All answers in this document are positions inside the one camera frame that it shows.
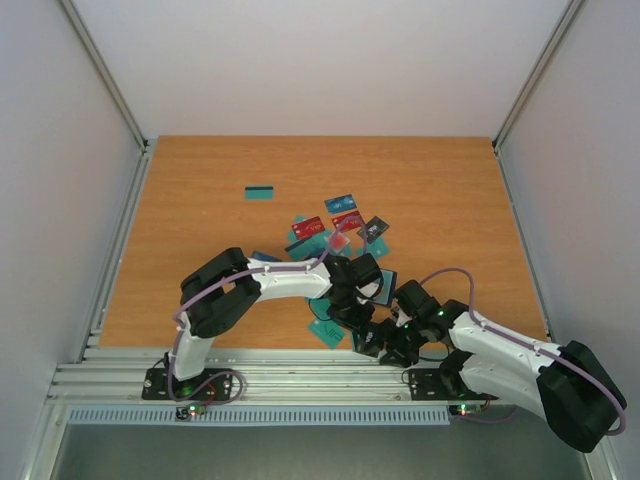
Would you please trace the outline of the blue card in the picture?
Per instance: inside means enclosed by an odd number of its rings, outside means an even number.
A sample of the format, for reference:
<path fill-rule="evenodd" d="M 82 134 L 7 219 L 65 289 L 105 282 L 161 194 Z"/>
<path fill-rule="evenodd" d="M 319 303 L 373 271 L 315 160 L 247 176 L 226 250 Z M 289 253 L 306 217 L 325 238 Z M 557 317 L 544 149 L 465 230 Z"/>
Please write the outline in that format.
<path fill-rule="evenodd" d="M 325 206 L 331 215 L 355 210 L 357 208 L 356 201 L 351 194 L 327 199 Z"/>
<path fill-rule="evenodd" d="M 281 262 L 281 259 L 259 251 L 253 251 L 251 257 L 259 261 Z"/>

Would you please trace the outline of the red VIP card left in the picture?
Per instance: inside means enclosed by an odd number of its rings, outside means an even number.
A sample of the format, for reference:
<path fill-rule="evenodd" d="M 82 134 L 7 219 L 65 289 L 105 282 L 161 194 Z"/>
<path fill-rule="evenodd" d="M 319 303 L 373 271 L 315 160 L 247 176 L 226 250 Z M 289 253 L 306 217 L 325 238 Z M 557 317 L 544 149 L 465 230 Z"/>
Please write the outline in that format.
<path fill-rule="evenodd" d="M 322 219 L 319 216 L 306 218 L 291 225 L 291 230 L 297 240 L 313 237 L 326 230 Z"/>

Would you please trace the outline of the lone green card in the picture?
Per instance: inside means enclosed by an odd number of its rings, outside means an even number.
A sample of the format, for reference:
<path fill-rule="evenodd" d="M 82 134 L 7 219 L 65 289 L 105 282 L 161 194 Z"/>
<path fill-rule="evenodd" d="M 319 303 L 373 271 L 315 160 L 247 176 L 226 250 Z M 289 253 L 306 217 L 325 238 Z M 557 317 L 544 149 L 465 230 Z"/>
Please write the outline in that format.
<path fill-rule="evenodd" d="M 272 200 L 274 198 L 274 187 L 272 185 L 246 186 L 244 198 L 247 201 Z"/>

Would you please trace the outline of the red VIP card right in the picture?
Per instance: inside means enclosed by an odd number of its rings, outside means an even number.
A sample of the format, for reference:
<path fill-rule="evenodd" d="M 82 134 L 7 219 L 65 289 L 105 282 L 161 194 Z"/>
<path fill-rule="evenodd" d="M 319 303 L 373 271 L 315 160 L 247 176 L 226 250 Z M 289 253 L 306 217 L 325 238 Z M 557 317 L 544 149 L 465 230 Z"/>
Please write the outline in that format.
<path fill-rule="evenodd" d="M 358 210 L 344 212 L 331 219 L 333 226 L 341 232 L 359 229 L 365 225 L 365 221 Z"/>

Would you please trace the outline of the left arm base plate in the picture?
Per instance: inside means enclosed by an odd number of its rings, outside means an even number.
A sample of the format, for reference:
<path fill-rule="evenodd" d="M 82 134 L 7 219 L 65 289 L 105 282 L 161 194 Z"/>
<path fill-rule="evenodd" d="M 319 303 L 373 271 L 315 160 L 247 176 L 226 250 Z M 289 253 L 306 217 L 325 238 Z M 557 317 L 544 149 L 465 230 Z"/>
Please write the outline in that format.
<path fill-rule="evenodd" d="M 156 367 L 146 371 L 142 386 L 141 398 L 146 401 L 169 401 L 169 385 L 176 401 L 226 401 L 231 397 L 234 379 L 230 371 L 205 368 L 191 379 L 168 381 L 168 370 Z"/>

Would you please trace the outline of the blue card top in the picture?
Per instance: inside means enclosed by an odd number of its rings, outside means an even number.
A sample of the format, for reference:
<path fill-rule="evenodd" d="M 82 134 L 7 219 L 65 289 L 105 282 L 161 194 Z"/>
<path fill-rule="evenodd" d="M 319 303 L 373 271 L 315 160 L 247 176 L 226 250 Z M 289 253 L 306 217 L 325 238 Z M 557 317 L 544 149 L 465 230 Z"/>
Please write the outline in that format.
<path fill-rule="evenodd" d="M 351 194 L 327 199 L 325 206 L 331 215 L 355 210 L 357 208 L 356 201 Z"/>

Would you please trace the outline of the green card with stripe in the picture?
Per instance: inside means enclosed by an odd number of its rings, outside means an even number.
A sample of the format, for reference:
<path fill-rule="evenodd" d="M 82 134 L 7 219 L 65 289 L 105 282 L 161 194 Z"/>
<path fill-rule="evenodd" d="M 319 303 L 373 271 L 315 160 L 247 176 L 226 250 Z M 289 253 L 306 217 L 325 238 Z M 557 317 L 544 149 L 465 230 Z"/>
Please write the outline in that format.
<path fill-rule="evenodd" d="M 368 355 L 368 346 L 362 335 L 357 332 L 351 332 L 352 351 L 361 355 Z"/>

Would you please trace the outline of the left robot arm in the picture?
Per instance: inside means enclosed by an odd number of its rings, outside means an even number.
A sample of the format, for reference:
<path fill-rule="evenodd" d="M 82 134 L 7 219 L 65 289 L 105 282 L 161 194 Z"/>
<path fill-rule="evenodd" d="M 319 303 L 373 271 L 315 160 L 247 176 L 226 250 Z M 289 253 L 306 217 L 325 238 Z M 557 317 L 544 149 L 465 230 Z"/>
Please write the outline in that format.
<path fill-rule="evenodd" d="M 326 299 L 329 318 L 357 333 L 371 322 L 373 297 L 384 286 L 375 258 L 322 253 L 295 262 L 262 261 L 238 247 L 224 250 L 180 284 L 174 316 L 179 334 L 165 384 L 179 398 L 195 395 L 213 340 L 232 329 L 254 304 L 285 298 Z"/>

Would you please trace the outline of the green card right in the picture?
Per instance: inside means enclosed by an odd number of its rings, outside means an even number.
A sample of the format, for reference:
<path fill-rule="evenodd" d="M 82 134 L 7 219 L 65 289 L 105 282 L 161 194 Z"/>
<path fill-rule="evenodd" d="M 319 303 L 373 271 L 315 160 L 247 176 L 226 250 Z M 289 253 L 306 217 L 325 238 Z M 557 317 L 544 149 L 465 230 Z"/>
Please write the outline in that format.
<path fill-rule="evenodd" d="M 359 248 L 356 251 L 357 256 L 362 256 L 364 253 L 370 253 L 375 259 L 380 259 L 390 253 L 390 248 L 385 239 L 383 237 L 379 237 L 372 243 L 366 243 L 366 250 Z"/>

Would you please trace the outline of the blue card left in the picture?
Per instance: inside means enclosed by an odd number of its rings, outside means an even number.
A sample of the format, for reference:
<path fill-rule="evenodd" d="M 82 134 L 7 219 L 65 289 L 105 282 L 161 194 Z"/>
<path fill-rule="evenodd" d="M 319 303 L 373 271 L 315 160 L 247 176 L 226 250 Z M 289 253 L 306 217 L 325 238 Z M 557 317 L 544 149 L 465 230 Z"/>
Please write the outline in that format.
<path fill-rule="evenodd" d="M 259 251 L 253 251 L 251 257 L 259 261 L 281 262 L 281 259 Z"/>

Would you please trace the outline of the white red card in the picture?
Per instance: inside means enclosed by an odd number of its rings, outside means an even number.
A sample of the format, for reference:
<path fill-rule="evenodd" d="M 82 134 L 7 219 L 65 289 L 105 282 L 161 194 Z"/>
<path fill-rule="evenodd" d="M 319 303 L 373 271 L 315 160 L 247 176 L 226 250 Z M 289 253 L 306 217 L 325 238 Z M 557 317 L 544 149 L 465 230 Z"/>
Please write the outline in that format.
<path fill-rule="evenodd" d="M 350 243 L 351 240 L 341 232 L 332 232 L 327 237 L 327 246 L 332 255 L 350 257 L 352 254 Z"/>

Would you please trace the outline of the black card right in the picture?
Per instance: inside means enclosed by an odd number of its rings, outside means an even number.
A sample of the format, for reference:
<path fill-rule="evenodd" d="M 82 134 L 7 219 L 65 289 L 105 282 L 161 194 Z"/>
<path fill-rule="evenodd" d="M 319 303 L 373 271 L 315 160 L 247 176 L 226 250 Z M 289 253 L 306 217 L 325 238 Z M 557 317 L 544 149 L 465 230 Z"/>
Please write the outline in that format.
<path fill-rule="evenodd" d="M 368 244 L 375 242 L 389 229 L 389 224 L 379 216 L 372 217 L 365 223 L 365 228 L 360 229 L 357 234 L 366 239 Z"/>

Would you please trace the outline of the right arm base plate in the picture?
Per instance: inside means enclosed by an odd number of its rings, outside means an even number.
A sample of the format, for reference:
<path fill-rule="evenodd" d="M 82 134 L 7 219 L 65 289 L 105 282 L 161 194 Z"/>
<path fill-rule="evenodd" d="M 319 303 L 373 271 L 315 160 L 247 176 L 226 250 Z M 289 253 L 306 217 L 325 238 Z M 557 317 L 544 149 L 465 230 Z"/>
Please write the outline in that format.
<path fill-rule="evenodd" d="M 416 368 L 407 371 L 407 382 L 413 401 L 454 401 L 464 397 L 452 387 L 445 385 L 443 376 L 436 368 Z"/>

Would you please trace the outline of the navy blue card holder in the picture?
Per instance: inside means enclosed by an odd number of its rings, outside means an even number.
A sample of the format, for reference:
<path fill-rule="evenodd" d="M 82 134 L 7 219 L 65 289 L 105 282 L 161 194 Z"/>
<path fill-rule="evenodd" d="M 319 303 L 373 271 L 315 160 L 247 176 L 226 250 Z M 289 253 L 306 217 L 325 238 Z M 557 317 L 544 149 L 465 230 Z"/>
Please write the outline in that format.
<path fill-rule="evenodd" d="M 397 272 L 393 270 L 382 269 L 381 286 L 374 291 L 371 302 L 376 305 L 390 307 L 393 302 L 393 294 L 396 289 Z"/>

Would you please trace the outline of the green VIP card bottom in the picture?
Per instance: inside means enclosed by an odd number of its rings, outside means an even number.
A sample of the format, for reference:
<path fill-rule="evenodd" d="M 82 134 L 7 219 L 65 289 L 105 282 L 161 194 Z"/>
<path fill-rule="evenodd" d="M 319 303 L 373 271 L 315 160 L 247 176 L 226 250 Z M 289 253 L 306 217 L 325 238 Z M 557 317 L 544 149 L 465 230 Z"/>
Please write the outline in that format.
<path fill-rule="evenodd" d="M 345 338 L 345 331 L 333 320 L 314 319 L 308 329 L 329 349 L 336 349 Z"/>

